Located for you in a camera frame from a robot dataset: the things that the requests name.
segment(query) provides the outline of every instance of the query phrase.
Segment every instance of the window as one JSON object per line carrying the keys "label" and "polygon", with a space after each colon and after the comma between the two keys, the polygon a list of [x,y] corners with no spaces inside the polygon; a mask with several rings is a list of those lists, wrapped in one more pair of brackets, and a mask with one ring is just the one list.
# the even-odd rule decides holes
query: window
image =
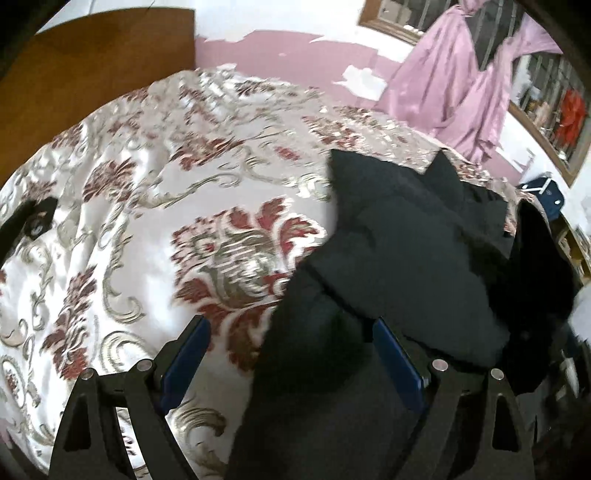
{"label": "window", "polygon": [[[416,44],[454,4],[457,0],[366,0],[359,24]],[[514,0],[490,0],[473,17],[466,18],[481,70],[494,58],[503,40],[519,29],[523,14],[523,7]],[[561,55],[521,57],[514,63],[513,78],[510,113],[572,184],[591,145],[591,96]],[[561,128],[565,112],[579,119],[580,131]]]}

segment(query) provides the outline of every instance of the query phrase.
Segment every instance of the black clothing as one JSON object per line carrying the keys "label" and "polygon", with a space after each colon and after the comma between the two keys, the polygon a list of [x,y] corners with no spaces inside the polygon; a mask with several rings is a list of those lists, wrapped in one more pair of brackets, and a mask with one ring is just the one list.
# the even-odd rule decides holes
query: black clothing
{"label": "black clothing", "polygon": [[[364,343],[379,317],[456,365],[502,364],[535,388],[515,346],[547,351],[570,313],[572,269],[535,207],[522,202],[513,243],[506,203],[460,181],[443,152],[424,175],[335,150],[330,168],[336,231],[298,266],[272,315],[226,480],[377,480],[391,470],[417,418]],[[540,258],[553,271],[530,278]],[[548,297],[528,316],[537,288]],[[521,334],[538,327],[530,345]],[[529,363],[547,368],[543,355]]]}

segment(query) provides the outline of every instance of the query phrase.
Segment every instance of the wooden window frame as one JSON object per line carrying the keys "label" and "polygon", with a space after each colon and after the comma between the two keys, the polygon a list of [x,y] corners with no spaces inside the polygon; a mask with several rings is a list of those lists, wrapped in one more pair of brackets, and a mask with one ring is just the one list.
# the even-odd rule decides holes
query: wooden window frame
{"label": "wooden window frame", "polygon": [[[421,37],[412,31],[400,27],[399,25],[394,25],[388,21],[382,20],[379,17],[379,10],[381,6],[382,0],[365,0],[365,5],[363,6],[358,24],[361,27],[371,28],[372,30],[377,30],[380,33],[391,35],[411,45],[416,45]],[[584,154],[580,154],[578,157],[572,158],[571,161],[566,164],[558,157],[558,154],[556,153],[556,150],[552,144],[535,127],[534,123],[525,112],[523,112],[513,102],[509,103],[508,112],[513,115],[513,117],[517,119],[517,121],[525,128],[525,130],[538,142],[538,145],[542,148],[542,150],[544,150],[546,155],[548,155],[552,163],[562,175],[562,178],[564,178],[564,181],[570,187],[577,178],[577,175],[579,174],[579,171],[583,166],[587,156],[587,152],[591,147],[591,135],[588,139],[584,140],[584,144],[582,145],[583,148],[581,149],[581,152],[584,152]]]}

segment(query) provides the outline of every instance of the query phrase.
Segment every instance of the bed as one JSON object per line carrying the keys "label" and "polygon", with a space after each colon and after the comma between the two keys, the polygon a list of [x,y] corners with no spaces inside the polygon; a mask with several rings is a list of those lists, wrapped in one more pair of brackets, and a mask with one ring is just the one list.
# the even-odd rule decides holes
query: bed
{"label": "bed", "polygon": [[[317,89],[224,68],[179,72],[100,107],[0,191],[0,222],[24,200],[59,199],[52,230],[21,238],[0,271],[0,422],[47,472],[80,372],[152,358],[202,313],[212,342],[167,420],[197,475],[223,478],[269,316],[333,229],[329,150],[421,172],[441,147]],[[539,207],[446,154],[462,180],[507,200],[509,235],[520,200]],[[118,416],[147,478],[129,417]]]}

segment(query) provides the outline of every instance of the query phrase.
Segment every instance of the wooden board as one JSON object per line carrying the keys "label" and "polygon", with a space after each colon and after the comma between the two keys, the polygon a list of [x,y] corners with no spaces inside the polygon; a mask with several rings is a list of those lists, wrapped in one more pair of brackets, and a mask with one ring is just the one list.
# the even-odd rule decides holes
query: wooden board
{"label": "wooden board", "polygon": [[0,80],[0,185],[101,105],[195,68],[194,12],[115,10],[35,35]]}

